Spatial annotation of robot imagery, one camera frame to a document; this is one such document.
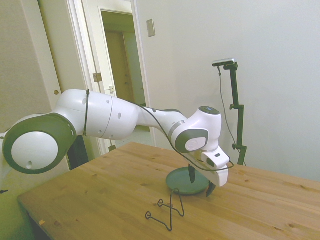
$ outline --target light switch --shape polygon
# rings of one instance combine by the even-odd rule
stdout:
[[[150,19],[150,20],[146,21],[146,27],[148,29],[149,38],[156,35],[155,25],[154,25],[154,20],[153,19]]]

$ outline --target wood grain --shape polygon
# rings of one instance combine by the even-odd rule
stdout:
[[[318,240],[320,183],[236,165],[210,197],[183,196],[170,224],[167,175],[188,163],[177,153],[129,143],[21,196],[53,240]],[[173,206],[180,209],[179,197]]]

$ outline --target metal stand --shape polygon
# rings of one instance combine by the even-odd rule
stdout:
[[[174,194],[175,191],[177,191],[178,194],[179,194],[180,203],[181,203],[181,207],[182,207],[182,214],[179,212],[178,209],[175,209],[175,208],[172,207],[172,206],[173,206],[173,205],[172,205],[172,195]],[[158,201],[158,206],[159,206],[160,208],[161,208],[162,206],[165,206],[165,207],[167,207],[167,208],[170,208],[170,228],[169,228],[169,227],[167,226],[167,224],[165,224],[163,221],[160,221],[160,220],[152,217],[151,212],[149,212],[149,211],[147,211],[144,216],[145,216],[145,218],[148,219],[148,220],[149,220],[149,219],[154,219],[154,220],[156,220],[157,222],[165,225],[166,229],[168,229],[168,231],[171,232],[171,231],[172,231],[172,210],[177,211],[178,214],[179,214],[181,217],[185,216],[184,205],[182,204],[182,200],[181,200],[181,195],[180,195],[179,188],[175,188],[175,189],[171,192],[171,195],[170,195],[170,206],[164,204],[164,201],[163,201],[162,199],[160,199],[160,200]]]
[[[245,161],[247,146],[242,145],[242,137],[244,132],[245,106],[239,105],[237,75],[236,75],[236,71],[238,70],[238,63],[235,62],[234,64],[231,64],[231,65],[225,65],[223,69],[230,70],[232,98],[233,98],[233,104],[230,105],[230,110],[238,109],[238,127],[237,127],[236,145],[232,144],[232,148],[234,150],[238,149],[240,151],[238,165],[243,165]]]

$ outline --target door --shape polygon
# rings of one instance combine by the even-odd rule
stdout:
[[[117,97],[112,91],[115,82],[108,51],[108,45],[102,19],[102,11],[132,13],[131,3],[123,0],[82,0],[86,25],[92,48],[94,64],[97,73],[101,73],[103,82],[102,92]]]
[[[123,32],[105,32],[116,96],[134,103],[132,79],[127,61]]]

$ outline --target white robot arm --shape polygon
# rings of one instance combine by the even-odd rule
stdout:
[[[79,135],[121,140],[137,125],[159,129],[188,163],[216,186],[228,179],[229,157],[219,147],[221,114],[199,107],[190,118],[178,110],[142,108],[110,95],[67,90],[48,114],[27,116],[0,133],[0,190],[13,168],[25,174],[57,166]]]

